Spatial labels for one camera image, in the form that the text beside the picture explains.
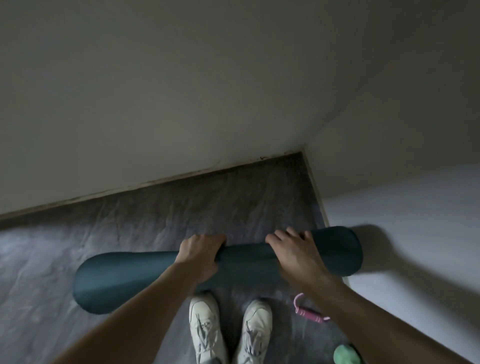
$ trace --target pink jump rope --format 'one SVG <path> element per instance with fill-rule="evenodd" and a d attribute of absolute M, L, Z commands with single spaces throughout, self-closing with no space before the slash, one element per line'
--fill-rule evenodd
<path fill-rule="evenodd" d="M 295 313 L 297 315 L 303 316 L 307 320 L 317 322 L 321 324 L 324 321 L 330 320 L 328 316 L 322 316 L 318 312 L 315 312 L 314 310 L 311 310 L 310 308 L 302 307 L 297 305 L 297 300 L 303 296 L 303 293 L 299 293 L 295 296 L 293 300 L 293 305 L 295 306 Z"/>

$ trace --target rolled yoga mat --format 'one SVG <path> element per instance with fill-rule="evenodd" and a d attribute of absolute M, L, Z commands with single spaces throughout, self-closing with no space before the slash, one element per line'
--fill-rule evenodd
<path fill-rule="evenodd" d="M 349 276 L 360 269 L 363 253 L 355 233 L 335 226 L 313 230 L 313 240 L 327 269 Z M 73 282 L 73 297 L 92 314 L 108 314 L 156 280 L 178 252 L 105 253 L 80 265 Z M 216 287 L 275 285 L 282 281 L 277 258 L 266 243 L 220 248 L 218 272 L 197 291 Z"/>

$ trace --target hand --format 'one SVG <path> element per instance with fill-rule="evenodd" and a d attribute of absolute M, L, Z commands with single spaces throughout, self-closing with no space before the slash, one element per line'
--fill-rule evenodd
<path fill-rule="evenodd" d="M 195 234 L 181 242 L 175 263 L 191 264 L 198 283 L 205 282 L 218 271 L 215 256 L 226 240 L 224 234 Z"/>
<path fill-rule="evenodd" d="M 268 234 L 265 242 L 270 244 L 280 262 L 282 277 L 301 292 L 309 294 L 315 290 L 319 280 L 330 276 L 310 231 L 300 236 L 289 227 L 287 231 L 277 230 L 275 234 Z"/>

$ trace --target foot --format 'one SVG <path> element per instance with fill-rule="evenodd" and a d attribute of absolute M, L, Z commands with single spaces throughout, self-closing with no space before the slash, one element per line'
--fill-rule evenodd
<path fill-rule="evenodd" d="M 220 314 L 215 298 L 209 293 L 194 296 L 190 301 L 189 317 L 197 364 L 212 359 L 228 364 L 227 348 L 220 331 Z"/>
<path fill-rule="evenodd" d="M 262 364 L 272 334 L 272 309 L 263 301 L 253 301 L 245 311 L 232 364 Z"/>

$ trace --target white wall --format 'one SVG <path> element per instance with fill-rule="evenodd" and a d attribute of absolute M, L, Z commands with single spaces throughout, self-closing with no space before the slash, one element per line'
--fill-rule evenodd
<path fill-rule="evenodd" d="M 444 1 L 0 1 L 0 214 L 299 149 Z"/>
<path fill-rule="evenodd" d="M 352 288 L 475 363 L 479 18 L 447 3 L 305 148 L 330 225 L 377 227 Z"/>

